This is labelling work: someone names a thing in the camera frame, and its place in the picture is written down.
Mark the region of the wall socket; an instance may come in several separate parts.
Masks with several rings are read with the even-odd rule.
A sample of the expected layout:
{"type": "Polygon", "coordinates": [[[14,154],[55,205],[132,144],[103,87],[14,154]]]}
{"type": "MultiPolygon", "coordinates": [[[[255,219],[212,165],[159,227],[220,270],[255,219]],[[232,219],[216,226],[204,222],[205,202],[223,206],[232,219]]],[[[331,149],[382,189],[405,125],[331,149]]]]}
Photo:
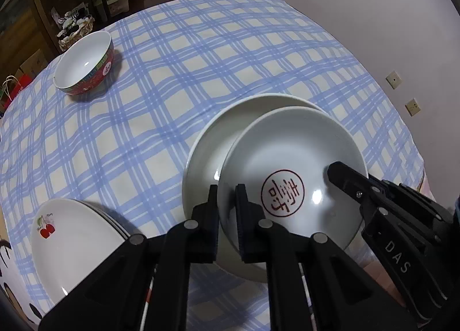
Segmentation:
{"type": "Polygon", "coordinates": [[[411,117],[413,117],[421,111],[421,108],[415,98],[407,102],[405,104],[405,108],[411,117]]]}
{"type": "Polygon", "coordinates": [[[390,72],[386,77],[392,89],[398,88],[402,84],[402,79],[396,71],[390,72]]]}

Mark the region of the red bowl with seal mark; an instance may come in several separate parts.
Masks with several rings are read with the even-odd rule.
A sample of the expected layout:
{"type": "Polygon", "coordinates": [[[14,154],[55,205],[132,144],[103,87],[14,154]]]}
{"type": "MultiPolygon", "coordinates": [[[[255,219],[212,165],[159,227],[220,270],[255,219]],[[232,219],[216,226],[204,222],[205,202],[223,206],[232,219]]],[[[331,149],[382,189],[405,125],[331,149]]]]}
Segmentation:
{"type": "Polygon", "coordinates": [[[267,219],[306,237],[325,233],[347,248],[362,218],[358,203],[328,180],[336,161],[368,175],[353,137],[328,114],[286,107],[256,119],[232,144],[218,181],[221,225],[231,244],[238,244],[235,187],[243,184],[267,219]]]}

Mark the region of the large white serving bowl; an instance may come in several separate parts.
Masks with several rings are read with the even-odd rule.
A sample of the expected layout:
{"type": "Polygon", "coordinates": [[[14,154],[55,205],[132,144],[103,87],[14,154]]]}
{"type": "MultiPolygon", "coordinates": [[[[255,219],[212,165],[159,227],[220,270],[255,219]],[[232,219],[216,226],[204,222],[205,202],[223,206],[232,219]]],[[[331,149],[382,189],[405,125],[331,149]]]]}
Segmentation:
{"type": "Polygon", "coordinates": [[[183,175],[183,209],[190,216],[218,189],[218,266],[245,280],[265,282],[263,263],[240,256],[235,188],[267,219],[295,234],[321,232],[347,248],[362,223],[358,203],[332,185],[327,170],[342,162],[361,175],[367,166],[348,131],[318,106],[280,93],[247,97],[218,113],[189,153],[183,175]]]}

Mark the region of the upper wall socket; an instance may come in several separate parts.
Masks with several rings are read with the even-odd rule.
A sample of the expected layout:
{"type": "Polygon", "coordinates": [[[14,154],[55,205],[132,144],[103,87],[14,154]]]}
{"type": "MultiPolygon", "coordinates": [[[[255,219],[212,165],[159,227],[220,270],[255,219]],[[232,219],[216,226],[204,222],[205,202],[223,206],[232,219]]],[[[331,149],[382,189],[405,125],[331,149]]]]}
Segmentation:
{"type": "Polygon", "coordinates": [[[390,72],[386,77],[392,89],[398,88],[402,84],[402,79],[396,71],[390,72]]]}

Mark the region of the lower wall socket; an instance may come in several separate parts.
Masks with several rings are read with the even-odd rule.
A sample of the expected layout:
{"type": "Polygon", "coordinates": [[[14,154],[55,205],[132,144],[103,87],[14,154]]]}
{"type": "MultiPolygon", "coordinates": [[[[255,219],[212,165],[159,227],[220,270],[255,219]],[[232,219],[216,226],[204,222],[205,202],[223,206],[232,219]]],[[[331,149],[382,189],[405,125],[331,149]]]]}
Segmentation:
{"type": "Polygon", "coordinates": [[[405,108],[411,117],[413,117],[421,111],[421,108],[415,98],[407,102],[405,104],[405,108]]]}

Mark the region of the red paper shopping bag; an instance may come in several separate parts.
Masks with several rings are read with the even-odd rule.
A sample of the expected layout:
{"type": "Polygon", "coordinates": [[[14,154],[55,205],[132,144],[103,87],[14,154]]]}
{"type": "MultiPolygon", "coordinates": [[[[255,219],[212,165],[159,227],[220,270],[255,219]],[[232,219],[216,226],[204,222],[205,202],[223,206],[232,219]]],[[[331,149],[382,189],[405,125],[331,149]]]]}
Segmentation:
{"type": "Polygon", "coordinates": [[[16,96],[32,83],[32,79],[27,74],[20,78],[15,76],[7,76],[3,84],[1,84],[1,109],[5,111],[16,96]]]}

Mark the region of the red rimmed plain bowl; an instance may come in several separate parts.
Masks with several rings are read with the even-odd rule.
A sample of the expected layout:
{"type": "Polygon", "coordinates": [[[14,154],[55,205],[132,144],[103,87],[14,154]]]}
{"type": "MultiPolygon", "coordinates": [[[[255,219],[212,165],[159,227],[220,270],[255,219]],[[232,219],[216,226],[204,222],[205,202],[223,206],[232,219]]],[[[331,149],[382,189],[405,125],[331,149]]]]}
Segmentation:
{"type": "Polygon", "coordinates": [[[112,35],[104,30],[90,33],[62,55],[53,83],[61,92],[71,96],[86,93],[109,74],[114,57],[112,35]]]}

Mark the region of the blue checked tablecloth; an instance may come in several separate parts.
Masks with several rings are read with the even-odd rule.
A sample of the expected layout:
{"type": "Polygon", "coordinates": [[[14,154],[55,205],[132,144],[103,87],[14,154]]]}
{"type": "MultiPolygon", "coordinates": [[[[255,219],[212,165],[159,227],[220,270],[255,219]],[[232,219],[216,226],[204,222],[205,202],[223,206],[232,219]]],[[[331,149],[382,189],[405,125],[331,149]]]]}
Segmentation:
{"type": "Polygon", "coordinates": [[[78,97],[51,62],[1,119],[1,291],[33,325],[51,309],[31,255],[49,199],[112,209],[148,236],[183,220],[191,146],[219,111],[259,93],[308,100],[352,134],[372,175],[417,188],[423,158],[378,83],[326,30],[282,0],[175,0],[108,28],[114,69],[78,97]]]}

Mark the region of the wicker basket with items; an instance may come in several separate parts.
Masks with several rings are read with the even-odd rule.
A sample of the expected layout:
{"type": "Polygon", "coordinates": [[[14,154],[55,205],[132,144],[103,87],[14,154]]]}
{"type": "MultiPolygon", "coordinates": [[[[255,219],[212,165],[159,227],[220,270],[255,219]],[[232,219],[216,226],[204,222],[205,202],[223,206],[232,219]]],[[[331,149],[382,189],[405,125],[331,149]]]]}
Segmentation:
{"type": "Polygon", "coordinates": [[[91,33],[93,22],[94,18],[85,6],[75,8],[63,17],[58,17],[57,40],[60,50],[67,51],[77,41],[91,33]]]}

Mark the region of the large cherry plate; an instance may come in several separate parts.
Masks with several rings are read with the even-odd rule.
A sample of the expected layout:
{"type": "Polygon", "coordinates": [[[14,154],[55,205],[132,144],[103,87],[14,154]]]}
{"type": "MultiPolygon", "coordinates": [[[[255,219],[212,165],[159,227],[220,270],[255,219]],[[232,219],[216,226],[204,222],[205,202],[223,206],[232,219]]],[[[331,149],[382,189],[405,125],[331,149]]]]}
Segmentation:
{"type": "Polygon", "coordinates": [[[30,233],[37,275],[53,304],[129,238],[102,209],[74,199],[50,199],[38,209],[30,233]]]}

